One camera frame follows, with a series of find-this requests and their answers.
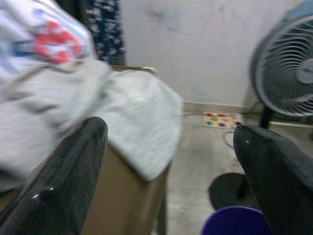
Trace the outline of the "white garment red blue print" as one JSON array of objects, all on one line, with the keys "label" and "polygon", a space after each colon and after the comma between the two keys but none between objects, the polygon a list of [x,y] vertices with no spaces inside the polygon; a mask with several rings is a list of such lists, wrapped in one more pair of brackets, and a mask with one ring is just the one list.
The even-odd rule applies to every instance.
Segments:
[{"label": "white garment red blue print", "polygon": [[88,29],[54,0],[0,0],[0,71],[95,57]]}]

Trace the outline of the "colourful shape puzzle board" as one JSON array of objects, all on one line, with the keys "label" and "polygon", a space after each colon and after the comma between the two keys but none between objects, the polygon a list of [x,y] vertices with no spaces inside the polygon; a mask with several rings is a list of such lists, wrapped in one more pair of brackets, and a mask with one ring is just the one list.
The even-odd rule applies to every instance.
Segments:
[{"label": "colourful shape puzzle board", "polygon": [[238,113],[213,113],[203,112],[202,123],[205,127],[234,129],[243,122],[243,116]]}]

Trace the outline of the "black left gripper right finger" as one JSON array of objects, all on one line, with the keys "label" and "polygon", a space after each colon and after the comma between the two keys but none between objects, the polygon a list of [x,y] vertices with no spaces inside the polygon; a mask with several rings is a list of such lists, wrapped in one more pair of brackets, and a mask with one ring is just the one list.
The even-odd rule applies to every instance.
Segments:
[{"label": "black left gripper right finger", "polygon": [[235,128],[233,146],[274,235],[313,235],[313,157],[255,125]]}]

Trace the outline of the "purple round object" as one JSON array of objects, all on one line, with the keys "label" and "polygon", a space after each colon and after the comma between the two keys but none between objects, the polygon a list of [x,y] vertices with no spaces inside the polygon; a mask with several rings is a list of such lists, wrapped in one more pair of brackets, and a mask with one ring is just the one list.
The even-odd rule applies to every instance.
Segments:
[{"label": "purple round object", "polygon": [[217,210],[203,225],[200,235],[274,235],[260,210],[230,206]]}]

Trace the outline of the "brown cardboard box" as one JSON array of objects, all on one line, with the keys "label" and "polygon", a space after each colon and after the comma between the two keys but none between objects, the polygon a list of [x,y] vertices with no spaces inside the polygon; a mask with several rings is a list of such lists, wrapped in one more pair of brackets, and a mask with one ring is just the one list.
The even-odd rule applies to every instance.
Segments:
[{"label": "brown cardboard box", "polygon": [[106,69],[98,89],[92,115],[106,122],[108,144],[82,235],[166,235],[180,97],[142,67]]}]

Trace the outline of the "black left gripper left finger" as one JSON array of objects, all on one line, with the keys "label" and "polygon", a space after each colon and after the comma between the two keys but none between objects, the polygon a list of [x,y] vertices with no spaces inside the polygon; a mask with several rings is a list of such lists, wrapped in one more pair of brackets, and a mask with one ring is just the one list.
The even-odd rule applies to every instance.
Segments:
[{"label": "black left gripper left finger", "polygon": [[76,125],[0,213],[0,235],[80,235],[107,136],[107,124],[99,117]]}]

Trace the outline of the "light grey garment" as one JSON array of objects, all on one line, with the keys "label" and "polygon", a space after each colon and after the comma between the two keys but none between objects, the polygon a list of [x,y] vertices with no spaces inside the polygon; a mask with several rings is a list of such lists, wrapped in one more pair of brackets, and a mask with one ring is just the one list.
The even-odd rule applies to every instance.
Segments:
[{"label": "light grey garment", "polygon": [[108,126],[108,142],[145,181],[173,158],[181,97],[155,75],[90,58],[38,63],[0,82],[0,193],[21,187],[76,124]]}]

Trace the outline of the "grey pedestal fan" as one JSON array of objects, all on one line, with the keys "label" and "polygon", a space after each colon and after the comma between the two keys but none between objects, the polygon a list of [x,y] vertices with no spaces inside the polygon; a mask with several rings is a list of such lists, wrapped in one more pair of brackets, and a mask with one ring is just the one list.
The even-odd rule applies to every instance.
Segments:
[{"label": "grey pedestal fan", "polygon": [[275,113],[313,119],[313,0],[291,9],[256,48],[252,87],[263,103],[260,127]]}]

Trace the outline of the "dark blue patterned curtain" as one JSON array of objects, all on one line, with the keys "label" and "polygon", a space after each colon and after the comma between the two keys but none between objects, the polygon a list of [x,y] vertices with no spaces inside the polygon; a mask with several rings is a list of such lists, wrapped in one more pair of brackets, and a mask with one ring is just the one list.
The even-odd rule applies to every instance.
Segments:
[{"label": "dark blue patterned curtain", "polygon": [[125,65],[119,0],[84,0],[84,7],[97,58],[110,65]]}]

